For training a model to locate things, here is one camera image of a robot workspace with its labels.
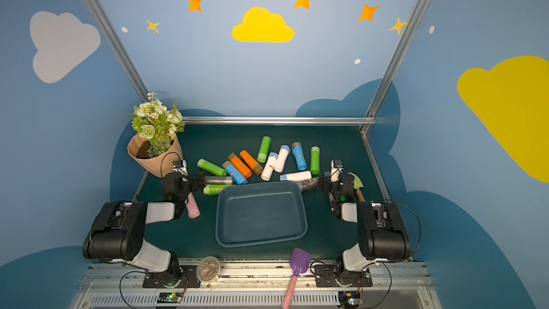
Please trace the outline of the pink trash bag roll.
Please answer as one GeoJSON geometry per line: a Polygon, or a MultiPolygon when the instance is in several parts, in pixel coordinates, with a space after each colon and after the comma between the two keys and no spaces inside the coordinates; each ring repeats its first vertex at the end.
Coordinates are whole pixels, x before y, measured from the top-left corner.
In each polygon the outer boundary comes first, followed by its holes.
{"type": "Polygon", "coordinates": [[[187,196],[186,209],[187,209],[187,214],[191,219],[195,219],[199,217],[201,214],[200,209],[198,208],[197,202],[192,193],[188,194],[187,196]]]}

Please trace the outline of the dark teal storage box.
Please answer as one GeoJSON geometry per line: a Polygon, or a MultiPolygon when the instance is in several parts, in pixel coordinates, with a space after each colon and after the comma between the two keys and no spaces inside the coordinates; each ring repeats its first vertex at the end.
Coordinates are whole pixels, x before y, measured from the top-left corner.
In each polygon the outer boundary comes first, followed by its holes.
{"type": "Polygon", "coordinates": [[[218,196],[215,237],[222,247],[298,240],[307,230],[303,195],[295,183],[232,186],[218,196]]]}

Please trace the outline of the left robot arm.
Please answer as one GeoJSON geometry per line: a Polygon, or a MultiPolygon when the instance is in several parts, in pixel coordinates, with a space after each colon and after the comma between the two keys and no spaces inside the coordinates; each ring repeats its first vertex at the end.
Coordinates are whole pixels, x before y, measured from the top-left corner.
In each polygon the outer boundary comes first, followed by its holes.
{"type": "Polygon", "coordinates": [[[149,224],[178,220],[189,209],[191,194],[205,187],[204,175],[179,172],[162,179],[161,202],[108,202],[95,218],[82,246],[87,260],[126,263],[144,270],[160,288],[176,288],[184,279],[176,253],[147,242],[149,224]]]}

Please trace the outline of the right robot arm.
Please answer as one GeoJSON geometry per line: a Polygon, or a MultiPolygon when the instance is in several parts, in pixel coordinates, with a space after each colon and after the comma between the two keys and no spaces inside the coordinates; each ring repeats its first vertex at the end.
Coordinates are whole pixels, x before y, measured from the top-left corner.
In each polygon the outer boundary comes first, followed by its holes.
{"type": "Polygon", "coordinates": [[[333,277],[343,287],[359,282],[372,264],[409,259],[413,249],[397,204],[368,202],[362,183],[351,173],[318,178],[337,219],[357,225],[357,243],[336,259],[333,277]]]}

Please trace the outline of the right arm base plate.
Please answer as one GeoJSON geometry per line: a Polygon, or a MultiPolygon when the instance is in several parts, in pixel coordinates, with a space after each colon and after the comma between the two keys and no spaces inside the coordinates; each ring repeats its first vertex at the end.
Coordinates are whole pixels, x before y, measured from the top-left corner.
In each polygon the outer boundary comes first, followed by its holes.
{"type": "Polygon", "coordinates": [[[312,267],[318,288],[358,288],[363,286],[369,288],[373,286],[373,280],[370,272],[351,272],[339,269],[334,264],[315,264],[312,267]]]}

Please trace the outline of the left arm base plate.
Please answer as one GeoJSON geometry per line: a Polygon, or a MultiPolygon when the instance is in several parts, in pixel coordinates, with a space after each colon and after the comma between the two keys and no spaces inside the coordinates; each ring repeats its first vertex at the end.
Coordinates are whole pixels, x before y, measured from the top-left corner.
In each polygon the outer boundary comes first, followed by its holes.
{"type": "Polygon", "coordinates": [[[185,289],[199,288],[201,281],[197,277],[196,265],[181,265],[180,271],[175,274],[168,273],[147,273],[145,275],[143,288],[151,289],[185,289]]]}

